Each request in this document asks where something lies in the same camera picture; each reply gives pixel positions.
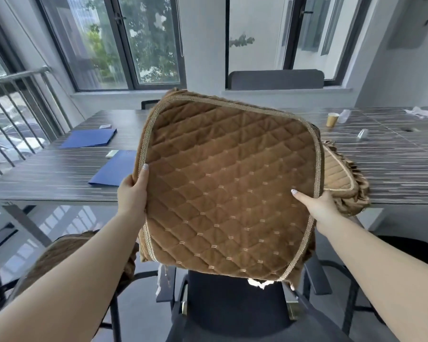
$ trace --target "tabletop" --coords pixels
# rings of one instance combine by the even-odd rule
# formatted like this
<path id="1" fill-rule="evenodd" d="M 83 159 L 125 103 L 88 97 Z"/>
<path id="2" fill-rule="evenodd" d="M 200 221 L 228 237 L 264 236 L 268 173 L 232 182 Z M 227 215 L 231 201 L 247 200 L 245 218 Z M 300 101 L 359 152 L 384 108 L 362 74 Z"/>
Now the tabletop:
<path id="1" fill-rule="evenodd" d="M 322 139 L 355 161 L 371 184 L 374 204 L 428 204 L 428 119 L 419 120 L 403 109 L 353 109 L 346 123 L 325 126 L 328 112 L 292 110 L 320 128 Z M 0 202 L 115 204 L 116 187 L 87 182 L 108 161 L 110 150 L 136 150 L 146 110 L 100 111 L 75 129 L 112 124 L 117 133 L 107 146 L 58 149 L 68 136 L 0 177 Z M 357 141 L 363 129 L 366 139 Z"/>

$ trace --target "parked car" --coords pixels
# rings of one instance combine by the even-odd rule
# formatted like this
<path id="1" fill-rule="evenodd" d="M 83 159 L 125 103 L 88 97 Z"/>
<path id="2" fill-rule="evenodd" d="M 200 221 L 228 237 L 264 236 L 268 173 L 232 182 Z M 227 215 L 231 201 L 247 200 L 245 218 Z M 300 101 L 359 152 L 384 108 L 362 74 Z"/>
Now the parked car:
<path id="1" fill-rule="evenodd" d="M 10 140 L 14 143 L 14 145 L 16 146 L 16 148 L 25 156 L 29 156 L 32 154 L 32 151 L 29 149 L 29 147 L 27 146 L 27 144 L 19 138 L 15 138 L 15 137 L 9 137 Z M 34 151 L 38 151 L 41 149 L 41 145 L 38 143 L 38 140 L 40 140 L 40 142 L 42 144 L 44 144 L 46 142 L 45 139 L 43 138 L 38 138 L 38 140 L 35 137 L 32 138 L 25 138 L 25 140 L 27 141 L 27 143 L 30 145 L 30 147 L 32 147 L 32 149 L 34 149 Z M 20 161 L 22 158 L 19 156 L 19 154 L 17 153 L 16 149 L 11 145 L 11 143 L 6 139 L 5 136 L 0 135 L 0 149 L 8 156 L 8 158 L 10 160 L 12 160 L 13 162 L 15 161 Z M 0 153 L 0 163 L 6 162 L 5 157 Z"/>
<path id="2" fill-rule="evenodd" d="M 25 122 L 23 122 L 23 121 L 16 121 L 15 122 L 16 127 L 22 133 L 24 138 L 34 138 L 35 135 L 38 138 L 46 138 L 43 130 L 41 129 L 41 126 L 39 125 L 39 123 L 35 119 L 28 119 L 27 122 L 35 134 L 33 134 L 30 131 L 29 127 L 25 124 Z M 6 133 L 6 135 L 8 135 L 10 137 L 20 138 L 19 133 L 16 131 L 16 128 L 13 125 L 8 124 L 7 126 L 2 127 L 2 129 Z"/>

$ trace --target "brown paper cup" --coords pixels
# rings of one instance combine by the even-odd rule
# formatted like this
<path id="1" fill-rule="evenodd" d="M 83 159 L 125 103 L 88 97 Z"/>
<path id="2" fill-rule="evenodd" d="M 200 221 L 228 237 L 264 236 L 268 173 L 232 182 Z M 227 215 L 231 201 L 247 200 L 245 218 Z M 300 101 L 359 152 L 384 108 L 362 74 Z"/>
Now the brown paper cup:
<path id="1" fill-rule="evenodd" d="M 338 113 L 328 113 L 327 127 L 334 127 L 336 125 L 338 117 Z"/>

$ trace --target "person's left arm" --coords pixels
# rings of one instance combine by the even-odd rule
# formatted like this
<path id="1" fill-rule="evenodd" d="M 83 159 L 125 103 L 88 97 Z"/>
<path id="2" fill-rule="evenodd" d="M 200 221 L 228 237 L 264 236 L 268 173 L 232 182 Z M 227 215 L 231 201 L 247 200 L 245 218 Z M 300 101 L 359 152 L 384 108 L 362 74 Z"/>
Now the person's left arm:
<path id="1" fill-rule="evenodd" d="M 124 179 L 117 215 L 0 312 L 0 342 L 93 338 L 145 222 L 148 175 Z"/>

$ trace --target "railing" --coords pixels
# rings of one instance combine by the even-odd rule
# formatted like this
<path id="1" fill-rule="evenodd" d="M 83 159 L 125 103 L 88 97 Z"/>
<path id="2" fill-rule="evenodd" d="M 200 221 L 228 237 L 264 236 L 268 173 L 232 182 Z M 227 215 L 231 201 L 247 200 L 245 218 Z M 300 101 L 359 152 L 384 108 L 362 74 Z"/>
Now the railing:
<path id="1" fill-rule="evenodd" d="M 50 72 L 42 67 L 0 77 L 0 175 L 72 128 Z"/>

